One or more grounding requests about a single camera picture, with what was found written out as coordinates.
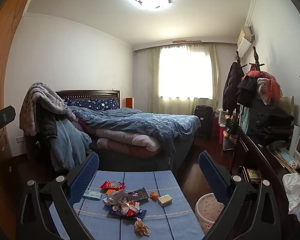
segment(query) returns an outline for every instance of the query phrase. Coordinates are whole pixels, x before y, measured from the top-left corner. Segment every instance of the dark wooden headboard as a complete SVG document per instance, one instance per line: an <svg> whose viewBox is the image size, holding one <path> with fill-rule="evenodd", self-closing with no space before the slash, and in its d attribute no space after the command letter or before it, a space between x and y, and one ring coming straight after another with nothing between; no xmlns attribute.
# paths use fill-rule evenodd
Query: dark wooden headboard
<svg viewBox="0 0 300 240"><path fill-rule="evenodd" d="M78 100L88 99L111 99L114 98L120 107L120 91L119 90L61 90L56 93L62 98L76 98Z"/></svg>

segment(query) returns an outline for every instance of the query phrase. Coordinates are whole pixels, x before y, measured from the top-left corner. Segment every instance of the sheer green curtain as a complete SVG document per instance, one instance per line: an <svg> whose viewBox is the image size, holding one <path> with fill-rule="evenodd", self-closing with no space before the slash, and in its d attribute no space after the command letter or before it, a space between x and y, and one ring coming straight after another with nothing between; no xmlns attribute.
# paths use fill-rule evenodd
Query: sheer green curtain
<svg viewBox="0 0 300 240"><path fill-rule="evenodd" d="M193 114L197 105L217 108L219 65L212 43L148 50L148 111Z"/></svg>

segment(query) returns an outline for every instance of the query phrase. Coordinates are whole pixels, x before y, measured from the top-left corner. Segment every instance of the wall outlet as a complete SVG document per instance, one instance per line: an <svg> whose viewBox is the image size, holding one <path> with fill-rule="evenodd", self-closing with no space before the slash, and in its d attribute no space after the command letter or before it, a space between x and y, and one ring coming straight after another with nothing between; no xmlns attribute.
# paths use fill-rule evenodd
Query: wall outlet
<svg viewBox="0 0 300 240"><path fill-rule="evenodd" d="M24 141L25 141L25 137L24 136L17 137L17 143L24 142Z"/></svg>

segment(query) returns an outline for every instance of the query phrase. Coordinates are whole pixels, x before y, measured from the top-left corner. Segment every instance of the suitcase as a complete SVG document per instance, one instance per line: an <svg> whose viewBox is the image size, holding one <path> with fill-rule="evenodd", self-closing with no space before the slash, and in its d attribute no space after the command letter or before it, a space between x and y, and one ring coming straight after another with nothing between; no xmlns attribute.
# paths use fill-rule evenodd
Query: suitcase
<svg viewBox="0 0 300 240"><path fill-rule="evenodd" d="M199 136L211 137L213 109L210 106L196 106L194 115L199 117L201 127L197 129Z"/></svg>

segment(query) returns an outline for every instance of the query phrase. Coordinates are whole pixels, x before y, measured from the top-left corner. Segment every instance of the window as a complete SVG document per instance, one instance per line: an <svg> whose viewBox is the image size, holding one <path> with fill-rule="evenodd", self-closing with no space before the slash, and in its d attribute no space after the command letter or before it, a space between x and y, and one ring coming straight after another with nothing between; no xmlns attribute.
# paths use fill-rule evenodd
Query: window
<svg viewBox="0 0 300 240"><path fill-rule="evenodd" d="M159 96L164 100L212 99L212 67L204 44L182 44L161 48Z"/></svg>

